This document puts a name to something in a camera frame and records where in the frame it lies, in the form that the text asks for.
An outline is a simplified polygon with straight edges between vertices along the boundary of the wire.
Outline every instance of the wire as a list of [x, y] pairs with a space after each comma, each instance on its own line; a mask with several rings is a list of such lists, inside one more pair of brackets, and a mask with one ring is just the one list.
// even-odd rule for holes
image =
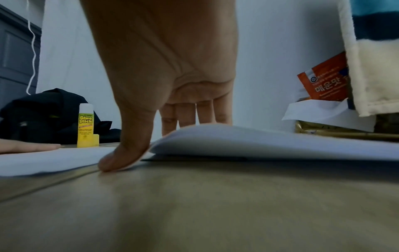
[[29, 93], [29, 89], [30, 86], [32, 85], [33, 79], [36, 76], [36, 67], [34, 65], [34, 62], [36, 61], [36, 51], [34, 50], [34, 42], [36, 40], [36, 35], [34, 34], [34, 32], [32, 31], [32, 28], [30, 26], [30, 11], [29, 11], [29, 0], [26, 0], [26, 12], [27, 12], [27, 17], [28, 17], [28, 29], [29, 31], [32, 33], [33, 38], [32, 38], [32, 51], [33, 51], [33, 59], [32, 59], [32, 68], [33, 68], [33, 75], [30, 77], [29, 83], [28, 83], [28, 87], [26, 88], [26, 93], [28, 95], [30, 95]]

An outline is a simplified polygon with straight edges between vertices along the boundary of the human hand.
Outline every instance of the human hand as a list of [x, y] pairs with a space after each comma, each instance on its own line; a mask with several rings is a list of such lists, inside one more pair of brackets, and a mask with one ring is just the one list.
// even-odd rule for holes
[[148, 149], [157, 110], [166, 135], [232, 124], [238, 33], [234, 0], [81, 0], [122, 119], [121, 144], [99, 168]]
[[35, 144], [14, 140], [0, 139], [0, 154], [46, 152], [61, 148], [59, 144]]

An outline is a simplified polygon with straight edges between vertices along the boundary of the paper sheet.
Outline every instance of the paper sheet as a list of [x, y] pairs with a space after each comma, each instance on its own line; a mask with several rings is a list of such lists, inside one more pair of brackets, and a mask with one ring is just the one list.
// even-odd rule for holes
[[355, 110], [348, 108], [347, 100], [342, 102], [305, 100], [290, 104], [283, 120], [300, 120], [374, 132], [376, 117], [359, 117]]
[[27, 176], [97, 164], [114, 147], [58, 149], [50, 152], [0, 155], [0, 176]]
[[399, 161], [399, 144], [315, 135], [201, 125], [155, 142], [160, 155], [245, 157], [248, 159], [337, 159]]

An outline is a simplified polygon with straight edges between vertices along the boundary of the black jacket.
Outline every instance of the black jacket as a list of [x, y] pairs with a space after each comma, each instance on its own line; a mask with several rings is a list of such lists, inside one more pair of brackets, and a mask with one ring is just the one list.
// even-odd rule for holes
[[[53, 89], [14, 100], [0, 110], [0, 138], [35, 143], [76, 144], [80, 95]], [[121, 130], [94, 113], [94, 133], [100, 143], [119, 142]]]

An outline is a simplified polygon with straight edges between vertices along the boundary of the blanket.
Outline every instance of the blanket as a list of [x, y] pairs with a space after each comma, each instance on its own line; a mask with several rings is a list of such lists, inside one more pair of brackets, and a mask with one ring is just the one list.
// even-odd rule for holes
[[399, 112], [399, 0], [340, 0], [339, 12], [356, 110]]

